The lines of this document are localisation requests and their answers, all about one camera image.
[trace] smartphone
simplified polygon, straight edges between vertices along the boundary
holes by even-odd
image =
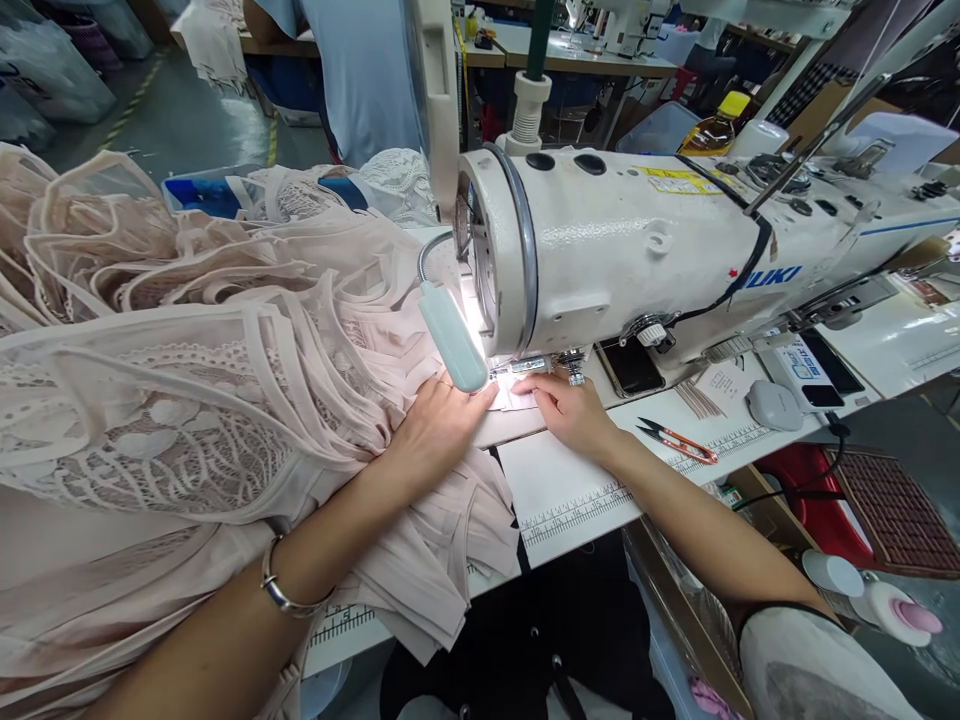
[[[627,340],[623,347],[619,338],[603,340],[596,343],[596,349],[619,397],[629,399],[664,386],[663,376],[636,337]]]
[[[820,333],[816,330],[806,330],[800,333],[800,337],[810,348],[810,352],[813,353],[817,362],[820,363],[820,367],[827,373],[827,377],[830,378],[830,382],[840,395],[863,392],[863,383],[857,380],[857,376],[847,369],[843,360],[833,351],[833,348],[823,339]]]

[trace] floor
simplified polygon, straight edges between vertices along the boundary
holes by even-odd
[[[56,169],[74,167],[104,145],[131,153],[157,182],[225,166],[276,162],[305,168],[330,162],[321,130],[287,127],[265,117],[251,99],[221,95],[196,77],[189,59],[177,48],[129,63],[108,85],[118,102],[103,121],[93,127],[58,128],[55,145],[44,155]],[[848,424],[851,442],[883,448],[901,460],[960,539],[960,425],[938,409],[951,400],[952,393],[947,392],[898,399],[867,408]],[[934,609],[946,632],[919,651],[870,631],[858,639],[918,710],[932,718],[953,716],[960,707],[960,584],[891,581]],[[343,693],[347,697],[337,703],[340,708],[363,686],[359,676],[375,677],[385,659],[383,651],[373,653],[376,657],[355,658],[356,672],[351,675],[358,677],[351,677]],[[342,716],[340,708],[331,708],[324,717]]]
[[[263,115],[252,99],[225,96],[197,78],[186,53],[160,50],[109,77],[117,104],[94,126],[61,125],[43,157],[63,172],[107,145],[131,153],[160,182],[170,175],[273,163],[329,163],[319,128],[291,128]]]

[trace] silver bracelet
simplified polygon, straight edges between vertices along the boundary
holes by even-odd
[[[327,593],[326,597],[313,605],[301,605],[287,598],[287,596],[283,594],[283,591],[280,590],[280,586],[277,585],[277,576],[270,570],[270,565],[273,563],[273,549],[282,539],[283,535],[276,535],[263,553],[263,563],[260,566],[263,572],[263,580],[260,583],[260,587],[267,591],[267,595],[269,595],[270,599],[280,608],[280,612],[290,617],[295,617],[298,620],[313,617],[326,605],[327,599],[333,594],[334,588],[330,588],[330,592]]]

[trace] scissors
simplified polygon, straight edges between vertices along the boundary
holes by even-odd
[[[649,427],[643,427],[637,425],[637,430],[641,430],[646,433],[649,437],[656,440],[658,443],[666,445],[671,450],[676,450],[679,453],[683,453],[687,457],[691,457],[697,462],[702,462],[704,465],[716,465],[720,462],[720,458],[717,457],[717,454],[710,448],[705,448],[703,445],[698,445],[693,440],[683,437],[682,435],[677,435],[673,430],[668,430],[660,423],[655,423],[653,420],[647,420],[646,418],[638,417],[637,420],[648,425]],[[674,440],[679,440],[680,442],[673,442],[673,440],[668,440],[664,435],[669,435],[674,438]]]

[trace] oil bottle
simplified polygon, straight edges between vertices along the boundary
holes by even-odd
[[[726,155],[736,137],[733,121],[740,117],[749,104],[749,95],[727,93],[717,108],[717,114],[701,120],[690,131],[680,145],[680,154],[694,157]]]

